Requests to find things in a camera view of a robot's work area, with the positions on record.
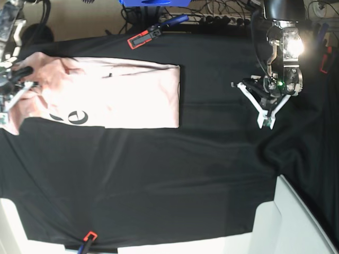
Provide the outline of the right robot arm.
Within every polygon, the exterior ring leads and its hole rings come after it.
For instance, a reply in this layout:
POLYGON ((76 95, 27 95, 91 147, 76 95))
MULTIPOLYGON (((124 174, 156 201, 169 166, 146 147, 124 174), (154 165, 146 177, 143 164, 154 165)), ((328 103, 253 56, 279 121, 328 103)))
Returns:
POLYGON ((1 118, 9 114, 24 93, 38 85, 22 80, 33 74, 32 67, 12 69, 23 47, 20 33, 26 25, 23 14, 26 3, 35 5, 39 1, 4 1, 1 4, 1 118))

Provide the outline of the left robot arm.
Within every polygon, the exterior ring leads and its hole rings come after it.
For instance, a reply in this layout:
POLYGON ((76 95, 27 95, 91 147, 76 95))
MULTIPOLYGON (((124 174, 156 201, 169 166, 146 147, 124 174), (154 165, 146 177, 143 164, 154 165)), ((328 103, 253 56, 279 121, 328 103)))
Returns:
POLYGON ((263 1, 263 6, 251 17, 251 36, 255 38, 255 21, 263 17, 272 26, 266 33, 272 54, 264 63, 258 63, 263 76, 252 75, 236 84, 258 111, 259 127, 274 125, 275 116, 292 96, 303 89, 303 75, 299 57, 304 44, 297 24, 305 19, 303 1, 263 1))

